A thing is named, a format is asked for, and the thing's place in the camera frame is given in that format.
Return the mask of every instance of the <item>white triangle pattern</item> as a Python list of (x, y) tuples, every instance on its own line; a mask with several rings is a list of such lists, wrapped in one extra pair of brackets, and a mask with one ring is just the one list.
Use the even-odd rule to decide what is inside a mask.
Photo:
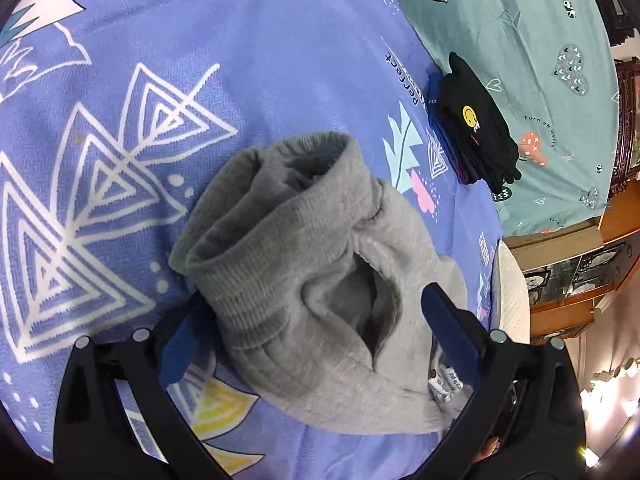
[[(183, 160), (238, 132), (195, 101), (219, 67), (208, 69), (184, 94), (137, 65), (117, 138), (76, 103), (56, 155), (48, 207), (0, 152), (0, 315), (18, 362), (69, 348), (82, 333), (97, 333), (154, 309), (151, 298), (115, 274), (88, 246), (185, 216), (185, 206), (148, 167)], [(146, 116), (151, 94), (155, 107)], [(134, 97), (134, 106), (140, 105), (137, 114), (130, 110)], [(127, 117), (135, 115), (136, 136), (125, 135), (130, 130)], [(133, 139), (137, 142), (127, 149)], [(182, 140), (185, 148), (176, 144)], [(171, 146), (158, 152), (165, 144)], [(198, 396), (198, 381), (190, 384), (188, 395)]]
[[(153, 309), (155, 302), (113, 274), (82, 244), (64, 239), (62, 225), (0, 152), (2, 180), (0, 314), (18, 362), (68, 348), (87, 330), (106, 330)], [(8, 236), (10, 225), (17, 237)], [(97, 301), (95, 308), (68, 316), (92, 301)]]
[(441, 144), (431, 134), (428, 134), (428, 136), (429, 167), (431, 170), (431, 179), (433, 180), (437, 176), (445, 173), (449, 169), (449, 167), (447, 166), (447, 163), (444, 159), (444, 150), (442, 149)]

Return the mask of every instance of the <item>yellow leaf print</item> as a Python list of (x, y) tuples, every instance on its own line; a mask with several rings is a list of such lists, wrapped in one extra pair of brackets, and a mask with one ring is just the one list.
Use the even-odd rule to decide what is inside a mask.
[(225, 451), (224, 449), (218, 449), (217, 447), (204, 444), (204, 447), (209, 451), (216, 462), (220, 464), (222, 469), (226, 471), (229, 476), (233, 476), (236, 473), (241, 472), (248, 467), (251, 467), (255, 463), (260, 462), (264, 455), (246, 455), (241, 453), (232, 453)]
[(191, 429), (200, 440), (220, 436), (238, 426), (258, 397), (235, 390), (209, 378), (191, 419)]

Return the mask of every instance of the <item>clothing tag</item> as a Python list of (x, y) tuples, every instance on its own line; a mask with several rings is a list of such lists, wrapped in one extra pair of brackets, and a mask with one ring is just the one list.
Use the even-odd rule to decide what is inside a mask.
[(433, 397), (436, 399), (436, 402), (438, 404), (443, 404), (446, 402), (451, 402), (453, 400), (453, 394), (440, 394), (438, 392), (434, 392), (433, 390), (431, 391), (431, 393), (433, 393)]
[(434, 372), (435, 377), (431, 377), (429, 379), (429, 386), (431, 387), (431, 391), (434, 394), (438, 393), (443, 396), (450, 396), (451, 388), (449, 388), (449, 385), (444, 381), (442, 376), (436, 370), (432, 370), (431, 375), (433, 375)]
[(445, 365), (440, 365), (440, 371), (442, 371), (445, 380), (447, 381), (447, 383), (449, 383), (449, 386), (451, 387), (452, 392), (455, 393), (462, 390), (462, 387), (464, 386), (464, 384), (462, 383), (462, 381), (458, 377), (458, 374), (452, 367), (447, 368)]

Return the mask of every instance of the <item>bed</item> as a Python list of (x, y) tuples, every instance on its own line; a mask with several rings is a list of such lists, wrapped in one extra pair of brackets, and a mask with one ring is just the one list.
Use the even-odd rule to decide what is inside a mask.
[[(246, 146), (353, 135), (456, 260), (468, 309), (489, 325), (498, 215), (483, 182), (458, 183), (430, 126), (422, 90), (438, 69), (396, 0), (23, 0), (16, 11), (0, 36), (0, 399), (40, 456), (52, 459), (70, 346), (153, 325), (190, 295), (168, 254)], [(438, 441), (304, 426), (252, 394), (217, 344), (202, 333), (170, 394), (237, 478), (328, 478), (337, 464), (338, 476), (400, 478)]]
[(507, 236), (606, 208), (618, 86), (595, 0), (398, 0), (444, 72), (463, 57), (519, 146), (522, 179), (494, 196)]

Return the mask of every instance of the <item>light bulb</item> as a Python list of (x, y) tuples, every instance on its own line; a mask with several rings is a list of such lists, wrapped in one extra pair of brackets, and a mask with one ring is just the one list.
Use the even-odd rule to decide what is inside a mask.
[(587, 467), (593, 467), (598, 463), (600, 458), (589, 448), (586, 448), (582, 455), (584, 456), (584, 461), (587, 464)]
[(626, 425), (626, 429), (625, 429), (625, 433), (622, 434), (622, 436), (620, 437), (619, 442), (623, 445), (626, 446), (626, 444), (633, 438), (636, 436), (636, 431), (638, 430), (639, 426), (637, 423), (635, 422), (630, 422)]
[(636, 364), (636, 362), (633, 361), (633, 363), (631, 363), (631, 366), (629, 367), (629, 370), (626, 371), (626, 374), (629, 377), (635, 377), (637, 373), (638, 373), (638, 364)]
[(638, 401), (622, 402), (622, 409), (625, 410), (626, 416), (634, 416), (634, 413), (638, 410)]
[(632, 357), (630, 357), (629, 359), (627, 359), (624, 364), (622, 365), (622, 371), (623, 373), (627, 374), (629, 372), (629, 369), (632, 367), (632, 365), (636, 362), (635, 359), (633, 359)]
[(591, 394), (587, 390), (580, 392), (580, 398), (582, 399), (582, 409), (589, 411), (591, 408)]

